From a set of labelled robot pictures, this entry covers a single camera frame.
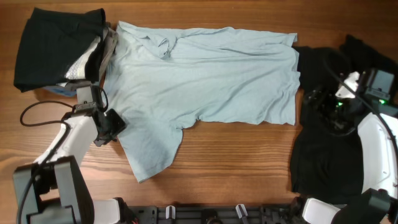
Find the light blue polo shirt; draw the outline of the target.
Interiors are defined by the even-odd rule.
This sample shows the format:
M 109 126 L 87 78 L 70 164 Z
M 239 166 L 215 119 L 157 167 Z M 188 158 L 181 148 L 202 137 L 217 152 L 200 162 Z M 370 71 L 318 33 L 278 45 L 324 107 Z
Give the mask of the light blue polo shirt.
M 119 22 L 104 90 L 138 182 L 169 167 L 197 121 L 295 123 L 295 33 L 151 29 Z

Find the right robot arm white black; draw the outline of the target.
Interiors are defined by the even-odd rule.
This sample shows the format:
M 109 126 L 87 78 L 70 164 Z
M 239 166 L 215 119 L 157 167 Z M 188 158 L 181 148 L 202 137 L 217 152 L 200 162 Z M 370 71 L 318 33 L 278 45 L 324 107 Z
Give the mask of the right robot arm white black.
M 358 73 L 310 89 L 290 171 L 307 223 L 397 222 L 397 118 Z

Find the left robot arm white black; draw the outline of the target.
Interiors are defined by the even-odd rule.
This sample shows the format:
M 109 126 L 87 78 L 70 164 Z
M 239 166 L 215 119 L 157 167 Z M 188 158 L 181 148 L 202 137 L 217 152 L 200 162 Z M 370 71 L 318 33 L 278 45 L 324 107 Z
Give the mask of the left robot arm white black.
M 126 127 L 109 109 L 105 91 L 95 85 L 77 88 L 78 103 L 57 121 L 60 131 L 32 164 L 13 173 L 17 223 L 128 223 L 120 198 L 93 200 L 80 171 L 90 145 L 116 140 Z

